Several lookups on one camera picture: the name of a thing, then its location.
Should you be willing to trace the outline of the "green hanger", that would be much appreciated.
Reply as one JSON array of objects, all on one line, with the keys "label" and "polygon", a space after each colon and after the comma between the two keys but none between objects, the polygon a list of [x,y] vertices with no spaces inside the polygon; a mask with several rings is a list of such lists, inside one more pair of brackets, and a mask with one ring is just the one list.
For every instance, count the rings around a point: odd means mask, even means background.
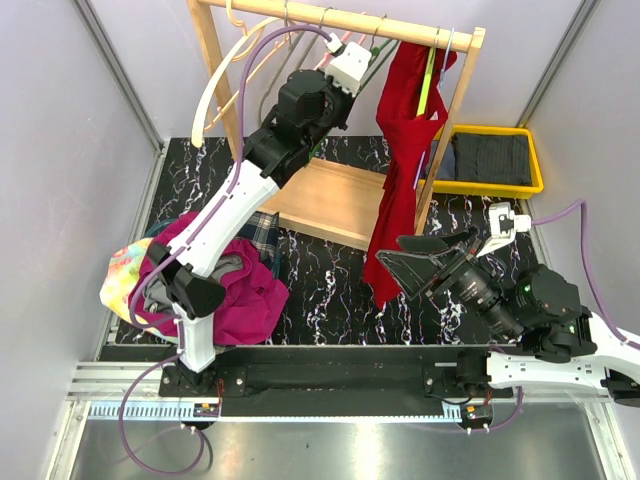
[{"label": "green hanger", "polygon": [[372,57],[369,61],[368,68],[366,70],[367,76],[362,82],[360,89],[358,91],[361,94],[371,80],[376,76],[378,71],[382,68],[385,62],[389,59],[392,53],[395,52],[397,47],[399,46],[399,40],[391,40],[387,39],[382,42],[379,46],[374,46],[371,48],[370,52],[372,53]]}]

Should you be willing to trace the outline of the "grey hanger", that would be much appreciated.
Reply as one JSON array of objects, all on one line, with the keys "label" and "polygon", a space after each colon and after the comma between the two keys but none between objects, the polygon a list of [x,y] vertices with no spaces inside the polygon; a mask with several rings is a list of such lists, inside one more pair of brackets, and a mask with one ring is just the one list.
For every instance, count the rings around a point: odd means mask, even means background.
[{"label": "grey hanger", "polygon": [[[263,122],[264,118],[265,118],[265,115],[263,114],[263,110],[264,110],[264,107],[265,107],[266,100],[270,96],[270,94],[271,94],[272,90],[274,89],[277,81],[283,75],[285,67],[288,65],[289,60],[296,53],[298,45],[301,43],[301,41],[304,38],[305,34],[306,34],[306,31],[300,31],[295,35],[295,38],[290,42],[290,45],[287,47],[285,56],[283,57],[282,61],[278,65],[278,68],[274,72],[274,75],[269,80],[269,83],[267,84],[266,89],[264,90],[264,92],[262,94],[262,97],[260,99],[260,102],[258,104],[256,118],[257,118],[257,122],[259,124],[261,124]],[[303,66],[306,58],[309,56],[309,54],[310,54],[310,52],[311,52],[311,50],[312,50],[312,48],[313,48],[313,46],[315,44],[315,41],[316,41],[315,37],[313,37],[310,40],[310,42],[306,46],[305,50],[297,58],[297,61],[293,66],[294,70],[299,70]]]}]

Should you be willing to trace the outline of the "navy plaid skirt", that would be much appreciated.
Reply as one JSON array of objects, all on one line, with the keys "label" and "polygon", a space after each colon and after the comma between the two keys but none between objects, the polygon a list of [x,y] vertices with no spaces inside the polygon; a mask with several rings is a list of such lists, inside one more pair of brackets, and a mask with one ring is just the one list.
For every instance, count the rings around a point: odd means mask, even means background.
[{"label": "navy plaid skirt", "polygon": [[256,211],[239,230],[238,236],[248,239],[258,251],[261,262],[275,278],[280,270],[279,214]]}]

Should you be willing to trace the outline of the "magenta skirt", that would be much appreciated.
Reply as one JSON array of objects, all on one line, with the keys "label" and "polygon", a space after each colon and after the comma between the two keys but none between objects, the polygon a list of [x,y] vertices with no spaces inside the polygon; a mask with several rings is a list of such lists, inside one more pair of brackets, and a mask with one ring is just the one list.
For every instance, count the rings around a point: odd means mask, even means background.
[{"label": "magenta skirt", "polygon": [[[154,237],[150,246],[166,246],[191,224],[197,214],[191,212],[181,215]],[[262,343],[275,329],[289,297],[288,289],[261,262],[258,251],[248,239],[237,234],[221,257],[230,254],[242,257],[244,269],[234,275],[230,295],[223,306],[214,312],[214,343],[225,347]],[[136,320],[140,324],[158,324],[153,334],[167,341],[175,341],[177,328],[173,319],[169,319],[169,315],[142,312],[137,308],[140,303],[142,295],[135,306]]]}]

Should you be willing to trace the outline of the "grey garment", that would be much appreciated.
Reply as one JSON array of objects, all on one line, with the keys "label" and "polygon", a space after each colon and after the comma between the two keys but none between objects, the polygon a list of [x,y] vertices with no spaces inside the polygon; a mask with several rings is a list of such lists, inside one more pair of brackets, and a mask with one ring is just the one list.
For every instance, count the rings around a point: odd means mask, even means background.
[{"label": "grey garment", "polygon": [[242,257],[235,254],[221,257],[208,278],[192,274],[190,265],[172,261],[143,289],[137,308],[149,314],[171,315],[172,305],[178,303],[190,318],[204,317],[223,306],[234,275],[243,269]]}]

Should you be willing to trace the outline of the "floral pastel garment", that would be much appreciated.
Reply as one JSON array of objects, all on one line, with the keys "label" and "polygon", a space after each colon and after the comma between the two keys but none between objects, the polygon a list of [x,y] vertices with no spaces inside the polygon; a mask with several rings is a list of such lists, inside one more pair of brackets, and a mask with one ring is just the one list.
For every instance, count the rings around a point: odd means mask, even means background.
[{"label": "floral pastel garment", "polygon": [[101,303],[119,318],[131,324],[129,297],[140,279],[140,267],[151,238],[138,240],[113,254],[101,286]]}]

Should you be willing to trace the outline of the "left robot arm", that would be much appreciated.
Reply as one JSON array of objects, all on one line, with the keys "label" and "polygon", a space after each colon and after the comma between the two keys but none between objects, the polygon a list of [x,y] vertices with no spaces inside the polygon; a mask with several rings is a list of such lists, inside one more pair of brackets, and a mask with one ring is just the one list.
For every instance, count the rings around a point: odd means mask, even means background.
[{"label": "left robot arm", "polygon": [[216,263],[241,226],[310,161],[316,145],[346,121],[362,77],[297,70],[280,87],[276,104],[246,140],[241,163],[186,229],[168,245],[148,250],[177,323],[181,384],[196,396],[215,386],[214,318],[227,290],[212,278]]}]

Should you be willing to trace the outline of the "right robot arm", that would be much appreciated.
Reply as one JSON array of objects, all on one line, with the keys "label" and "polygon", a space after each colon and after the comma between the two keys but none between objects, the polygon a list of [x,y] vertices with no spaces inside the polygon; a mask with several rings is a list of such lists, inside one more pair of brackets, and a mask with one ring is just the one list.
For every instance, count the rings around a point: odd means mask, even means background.
[{"label": "right robot arm", "polygon": [[401,236],[379,263],[405,295],[444,292],[460,302],[508,352],[459,353],[454,384],[466,396],[486,388],[555,387],[639,404],[639,353],[621,343],[603,318],[582,305],[577,286],[538,264],[505,288],[481,262],[486,241],[476,228],[444,236]]}]

